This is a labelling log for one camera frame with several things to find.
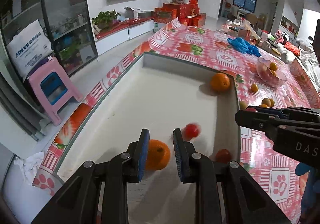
white drawer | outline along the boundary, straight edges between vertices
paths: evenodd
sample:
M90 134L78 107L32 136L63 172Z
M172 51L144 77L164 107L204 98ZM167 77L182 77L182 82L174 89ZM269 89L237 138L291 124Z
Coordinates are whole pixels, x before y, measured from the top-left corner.
M133 28L129 28L129 38L133 39L151 30L153 30L153 20L147 21Z
M115 32L110 36L106 36L105 38L98 40L96 42L98 55L102 55L103 53L127 40L129 40L128 29Z

bowl of fruit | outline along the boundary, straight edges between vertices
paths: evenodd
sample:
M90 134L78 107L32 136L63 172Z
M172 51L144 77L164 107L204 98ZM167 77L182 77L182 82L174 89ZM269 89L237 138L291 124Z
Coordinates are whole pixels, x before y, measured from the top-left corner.
M271 87L280 87L288 79L284 73L278 70L275 62L264 57L259 57L256 68L259 77Z

cherry tomato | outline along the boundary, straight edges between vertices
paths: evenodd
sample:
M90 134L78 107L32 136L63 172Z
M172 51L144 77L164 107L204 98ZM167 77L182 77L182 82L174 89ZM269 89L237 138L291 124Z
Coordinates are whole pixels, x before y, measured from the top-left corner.
M221 163L228 163L231 161L231 154L227 149L221 149L216 154L216 161Z
M183 130L183 140L190 141L192 138L200 134L200 126L195 123L187 124Z
M249 107L249 108L246 109L246 111L257 112L257 109L255 109L253 107Z

stack of red boxes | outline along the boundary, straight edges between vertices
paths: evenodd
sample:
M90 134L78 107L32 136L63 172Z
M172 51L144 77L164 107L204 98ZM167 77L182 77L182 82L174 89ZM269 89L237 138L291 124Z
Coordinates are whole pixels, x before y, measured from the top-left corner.
M200 13L198 0L190 0L189 4L164 3L162 8L155 8L154 31L159 30L176 17L183 25L202 27L205 24L206 14Z

glass cabinet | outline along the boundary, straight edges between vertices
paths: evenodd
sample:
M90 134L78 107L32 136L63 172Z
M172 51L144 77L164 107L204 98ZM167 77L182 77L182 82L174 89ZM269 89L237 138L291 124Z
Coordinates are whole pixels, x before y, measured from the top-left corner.
M0 14L5 45L38 19L69 76L98 56L86 0L7 0Z

